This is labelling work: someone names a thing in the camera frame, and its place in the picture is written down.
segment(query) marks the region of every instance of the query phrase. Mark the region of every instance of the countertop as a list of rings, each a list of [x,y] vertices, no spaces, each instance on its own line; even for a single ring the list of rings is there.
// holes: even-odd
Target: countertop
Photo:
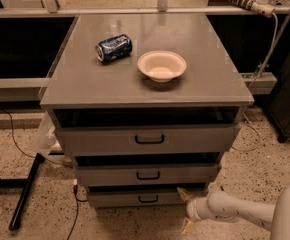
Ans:
[[[103,64],[99,41],[118,34],[133,42],[130,56]],[[141,55],[181,55],[186,72],[156,83],[137,68]],[[253,97],[204,13],[79,16],[42,98],[42,108],[250,105]]]

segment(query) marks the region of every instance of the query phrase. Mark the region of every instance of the white bowl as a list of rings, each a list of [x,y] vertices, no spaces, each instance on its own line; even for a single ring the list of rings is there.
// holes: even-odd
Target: white bowl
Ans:
[[[153,51],[142,55],[138,69],[155,82],[165,83],[180,76],[186,70],[185,60],[176,53]]]

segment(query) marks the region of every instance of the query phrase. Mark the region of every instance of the cabinet drawer front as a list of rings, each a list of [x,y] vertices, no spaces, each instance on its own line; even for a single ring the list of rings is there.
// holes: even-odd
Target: cabinet drawer front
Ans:
[[[205,196],[202,188],[191,189],[197,196]],[[115,192],[88,192],[87,199],[93,207],[123,207],[123,206],[149,206],[184,204],[176,187],[174,189],[149,189],[137,191]]]
[[[58,130],[67,155],[224,152],[230,149],[238,126],[188,129]]]
[[[147,185],[170,183],[195,183],[213,181],[219,172],[215,165],[194,165],[151,168],[90,169],[75,170],[78,182],[83,186]]]

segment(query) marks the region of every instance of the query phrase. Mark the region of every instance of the terrazzo floor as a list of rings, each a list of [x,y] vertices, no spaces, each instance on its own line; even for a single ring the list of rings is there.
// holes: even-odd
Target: terrazzo floor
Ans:
[[[35,140],[43,113],[12,114],[14,137],[18,146],[31,156],[36,154]],[[277,133],[261,108],[250,107],[246,116],[259,133],[242,123],[233,147],[222,159],[222,169],[210,191],[221,187],[238,198],[274,204],[281,191],[290,184],[290,138],[277,142]],[[27,177],[33,159],[14,145],[9,117],[0,114],[0,178]],[[0,239],[67,239],[76,214],[72,168],[45,161],[40,165],[25,206],[21,228],[11,232],[8,225],[20,191],[0,191]],[[78,197],[85,198],[79,187]],[[92,208],[79,203],[76,226],[70,239],[217,239],[265,240],[270,233],[247,221],[235,224],[203,221],[191,232],[181,234],[183,205],[135,208]]]

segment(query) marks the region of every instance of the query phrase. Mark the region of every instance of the blue can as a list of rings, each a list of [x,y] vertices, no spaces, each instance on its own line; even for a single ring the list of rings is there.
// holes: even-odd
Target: blue can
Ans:
[[[97,57],[101,62],[128,56],[132,49],[132,40],[125,34],[100,41],[95,47]]]

